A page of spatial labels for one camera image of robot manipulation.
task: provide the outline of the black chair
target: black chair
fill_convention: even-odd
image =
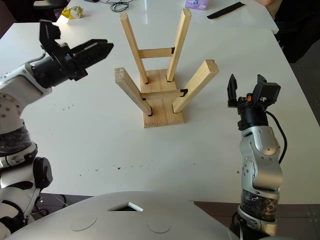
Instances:
[[[275,23],[286,59],[295,63],[320,39],[320,0],[283,0]]]
[[[66,0],[41,0],[35,1],[33,3],[33,8],[41,19],[55,22],[59,17],[55,13],[61,13],[67,5],[68,2]]]

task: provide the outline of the tissue box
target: tissue box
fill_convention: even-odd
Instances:
[[[208,0],[186,0],[185,7],[188,9],[207,10]]]

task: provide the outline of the wooden plank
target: wooden plank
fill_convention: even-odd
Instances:
[[[140,97],[140,90],[135,85],[127,71],[123,68],[114,70],[115,83],[131,98],[131,100],[144,112],[147,118],[152,114],[151,106],[147,101],[143,101]]]
[[[178,97],[173,102],[173,112],[179,113],[218,72],[219,69],[214,60],[205,60],[185,86],[188,93],[184,97]]]
[[[146,71],[149,83],[144,84],[143,80],[140,78],[141,92],[151,93],[176,90],[177,87],[174,81],[167,82],[166,73],[166,69]],[[144,127],[153,128],[183,124],[185,121],[182,111],[179,113],[173,112],[172,103],[175,99],[176,98],[173,97],[145,101],[152,107],[152,116],[149,117],[147,114],[143,113]]]
[[[140,97],[143,100],[179,98],[179,97],[183,97],[186,94],[184,91],[187,91],[187,89],[146,92],[146,93],[140,93]]]
[[[151,59],[151,58],[164,58],[172,57],[173,47],[169,48],[156,48],[156,49],[142,49],[139,50],[139,56],[141,59]]]
[[[172,82],[174,80],[175,72],[177,69],[179,57],[182,51],[182,47],[185,42],[185,38],[187,35],[187,31],[189,28],[191,20],[191,11],[189,8],[182,9],[178,30],[175,37],[175,43],[174,43],[174,53],[171,58],[166,77],[168,82]]]
[[[146,74],[145,66],[140,58],[136,38],[135,38],[134,32],[132,31],[132,27],[131,27],[131,24],[130,24],[130,21],[129,21],[129,18],[128,18],[128,15],[126,12],[120,13],[120,21],[121,21],[121,25],[124,30],[124,34],[126,36],[126,39],[128,40],[129,46],[131,48],[136,66],[138,67],[142,81],[144,84],[147,84],[148,77]]]

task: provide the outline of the yellow wrapper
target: yellow wrapper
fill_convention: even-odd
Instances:
[[[65,16],[67,19],[79,19],[82,17],[83,8],[79,6],[65,7],[61,15]]]

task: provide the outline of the black wire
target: black wire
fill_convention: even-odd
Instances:
[[[64,194],[60,194],[60,196],[63,197],[63,202],[64,202],[64,204],[63,204],[61,209],[64,209],[67,206],[67,199],[66,199],[66,196]]]
[[[42,208],[42,209],[39,209],[39,207],[37,205],[34,205],[35,209],[36,209],[36,212],[32,212],[32,214],[40,214],[42,217],[45,217],[47,215],[49,215],[49,210],[46,209],[46,208]]]
[[[273,115],[271,112],[269,111],[265,111],[266,114],[268,114],[269,116],[271,116],[273,118],[273,120],[275,121],[275,124],[277,125],[277,127],[279,128],[279,131],[283,137],[283,140],[284,140],[284,147],[283,147],[283,151],[282,151],[282,154],[280,156],[280,159],[279,159],[279,164],[281,164],[282,160],[284,159],[285,157],[285,154],[286,154],[286,151],[287,151],[287,147],[288,147],[288,142],[287,142],[287,137],[284,133],[284,131],[282,130],[281,126],[280,126],[280,123],[278,122],[277,118],[275,117],[275,115]]]
[[[33,62],[36,62],[36,61],[39,61],[39,60],[43,59],[45,56],[46,56],[46,52],[42,53],[42,55],[40,57],[37,57],[35,59],[31,59],[31,60],[27,61],[26,63],[27,64],[31,64]]]
[[[238,215],[237,212],[235,212],[235,213],[232,215],[231,222],[232,222],[233,224],[235,224],[235,217],[236,217],[237,215]]]
[[[129,3],[133,2],[133,1],[134,0],[129,0],[129,1],[123,1],[123,0],[110,1],[110,0],[107,0],[107,1],[99,1],[99,2],[103,3],[103,4],[109,4],[112,12],[121,13],[121,12],[127,10],[129,8]]]

